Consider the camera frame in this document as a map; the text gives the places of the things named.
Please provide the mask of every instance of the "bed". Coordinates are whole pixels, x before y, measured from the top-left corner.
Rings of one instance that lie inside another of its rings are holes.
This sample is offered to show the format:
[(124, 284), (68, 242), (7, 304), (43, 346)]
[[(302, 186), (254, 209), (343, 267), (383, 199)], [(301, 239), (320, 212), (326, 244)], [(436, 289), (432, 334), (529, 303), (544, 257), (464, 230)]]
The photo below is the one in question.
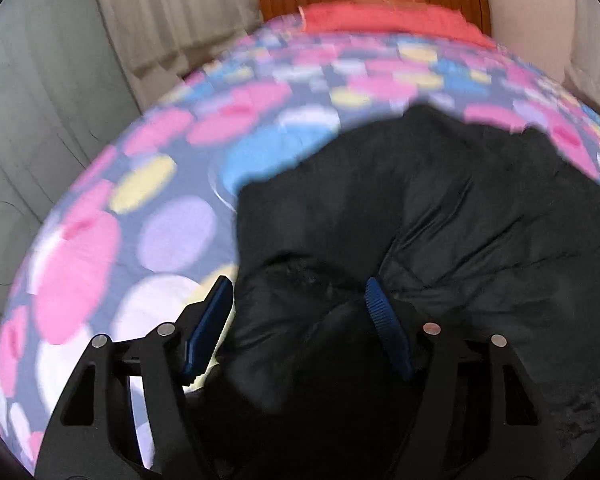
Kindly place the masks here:
[[(340, 131), (426, 101), (512, 132), (536, 124), (600, 183), (600, 117), (535, 67), (503, 48), (448, 39), (298, 32), (298, 7), (325, 1), (260, 0), (267, 23), (131, 124), (46, 219), (0, 331), (0, 433), (29, 470), (90, 339), (144, 336), (217, 276), (234, 277), (240, 186)], [(488, 0), (425, 1), (490, 33)], [(132, 400), (150, 464), (140, 380)]]

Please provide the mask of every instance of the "purple circle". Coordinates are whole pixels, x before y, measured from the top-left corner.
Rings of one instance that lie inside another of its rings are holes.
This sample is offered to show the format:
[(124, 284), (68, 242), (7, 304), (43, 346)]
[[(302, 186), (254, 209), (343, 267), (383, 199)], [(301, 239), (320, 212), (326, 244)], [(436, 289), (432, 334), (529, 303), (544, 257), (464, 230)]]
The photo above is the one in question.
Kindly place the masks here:
[(198, 196), (172, 200), (144, 223), (138, 260), (153, 272), (177, 272), (194, 263), (216, 234), (216, 214)]
[(513, 108), (520, 117), (526, 119), (527, 123), (539, 124), (545, 130), (548, 129), (549, 121), (546, 115), (531, 103), (520, 100), (513, 101)]

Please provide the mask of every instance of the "bedsheet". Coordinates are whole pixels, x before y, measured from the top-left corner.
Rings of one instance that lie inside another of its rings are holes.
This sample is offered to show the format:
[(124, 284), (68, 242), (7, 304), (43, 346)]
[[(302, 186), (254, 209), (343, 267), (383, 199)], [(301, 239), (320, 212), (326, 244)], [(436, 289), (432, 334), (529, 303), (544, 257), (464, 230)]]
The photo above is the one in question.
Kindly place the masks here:
[[(504, 49), (408, 34), (298, 32), (279, 18), (176, 88), (76, 180), (46, 219), (0, 330), (0, 433), (33, 470), (43, 432), (90, 338), (144, 336), (237, 269), (246, 181), (340, 131), (425, 100), (474, 123), (546, 131), (600, 183), (600, 117)], [(141, 380), (142, 457), (153, 444)]]

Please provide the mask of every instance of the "red pillow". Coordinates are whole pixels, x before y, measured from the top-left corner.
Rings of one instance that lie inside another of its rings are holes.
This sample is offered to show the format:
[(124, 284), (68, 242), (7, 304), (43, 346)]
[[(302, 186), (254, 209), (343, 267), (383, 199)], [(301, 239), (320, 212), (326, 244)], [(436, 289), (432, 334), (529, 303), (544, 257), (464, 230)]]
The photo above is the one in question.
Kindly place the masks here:
[(459, 10), (427, 5), (393, 7), (386, 5), (332, 2), (301, 7), (302, 30), (317, 32), (408, 32), (437, 36), (494, 48), (495, 43), (480, 29), (467, 23)]

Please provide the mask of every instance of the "pink circle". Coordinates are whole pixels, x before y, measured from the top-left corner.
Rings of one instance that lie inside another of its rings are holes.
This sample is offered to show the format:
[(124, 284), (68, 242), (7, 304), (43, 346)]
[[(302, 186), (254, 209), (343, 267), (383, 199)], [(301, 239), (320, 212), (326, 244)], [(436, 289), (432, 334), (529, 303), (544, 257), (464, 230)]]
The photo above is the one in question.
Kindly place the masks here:
[(386, 45), (382, 41), (372, 38), (371, 36), (352, 36), (350, 39), (351, 46), (354, 48), (386, 48)]
[(257, 123), (258, 114), (255, 111), (220, 111), (195, 123), (187, 134), (187, 140), (194, 146), (219, 144), (249, 133)]
[(408, 100), (418, 94), (414, 85), (400, 83), (387, 76), (352, 76), (349, 88), (382, 100)]
[(70, 339), (98, 308), (120, 247), (120, 226), (113, 215), (97, 211), (68, 224), (63, 238), (33, 297), (40, 335), (54, 345)]
[(118, 150), (115, 146), (109, 145), (104, 148), (100, 154), (93, 159), (93, 162), (89, 165), (89, 167), (84, 170), (71, 185), (70, 189), (72, 191), (76, 191), (90, 183), (91, 179), (100, 176), (100, 174), (106, 170), (114, 160), (116, 160), (117, 153)]
[(101, 211), (107, 205), (114, 184), (109, 180), (101, 180), (90, 190), (83, 193), (64, 216), (65, 228), (80, 224), (84, 218), (90, 218), (93, 213)]
[(234, 104), (234, 98), (228, 92), (209, 99), (202, 99), (194, 105), (197, 117), (206, 116), (219, 110), (229, 109)]
[(40, 446), (42, 446), (42, 438), (45, 434), (42, 431), (34, 431), (29, 437), (29, 449), (31, 450), (31, 460), (34, 465), (38, 461), (40, 454)]
[(552, 135), (563, 146), (569, 146), (570, 148), (576, 148), (582, 144), (580, 136), (574, 131), (573, 128), (566, 128), (561, 124), (558, 124), (552, 128)]
[(323, 45), (336, 46), (340, 49), (347, 48), (351, 46), (351, 41), (353, 37), (348, 34), (343, 34), (342, 36), (338, 36), (337, 38), (331, 38), (328, 43), (323, 42)]
[(533, 83), (535, 77), (532, 72), (516, 64), (507, 67), (507, 81), (523, 88), (535, 89), (536, 86)]
[(243, 36), (235, 42), (235, 46), (251, 46), (256, 44), (256, 41), (251, 36)]
[(147, 119), (125, 143), (125, 154), (138, 155), (167, 146), (193, 122), (193, 116), (179, 108), (162, 110)]
[(202, 71), (195, 72), (187, 77), (184, 82), (189, 86), (195, 86), (205, 80), (205, 73)]
[(333, 44), (327, 44), (318, 48), (301, 50), (294, 58), (295, 64), (325, 64), (338, 59), (340, 49)]
[(509, 131), (524, 130), (526, 121), (506, 108), (486, 104), (468, 105), (464, 110), (467, 123), (490, 124)]
[(549, 117), (549, 134), (558, 149), (589, 178), (599, 178), (600, 172), (591, 160), (575, 126), (560, 112), (548, 110), (546, 114)]
[(306, 34), (296, 34), (289, 38), (289, 40), (286, 42), (286, 46), (288, 48), (296, 48), (298, 45), (304, 47), (307, 44), (313, 44), (313, 42), (313, 38), (309, 37)]
[(283, 82), (251, 82), (235, 88), (232, 96), (241, 106), (256, 112), (265, 112), (281, 105), (292, 94), (291, 87)]
[(503, 63), (500, 60), (493, 59), (487, 54), (476, 56), (475, 54), (458, 53), (459, 59), (463, 60), (469, 68), (475, 70), (487, 70), (489, 68), (501, 68)]
[(280, 16), (275, 20), (271, 20), (267, 23), (267, 28), (273, 32), (285, 30), (289, 28), (289, 26), (295, 25), (295, 20), (292, 19), (292, 16)]
[(5, 397), (16, 393), (18, 362), (27, 339), (27, 307), (18, 306), (0, 328), (0, 384)]
[(138, 260), (153, 272), (178, 272), (193, 264), (216, 235), (216, 214), (197, 196), (172, 200), (144, 224)]

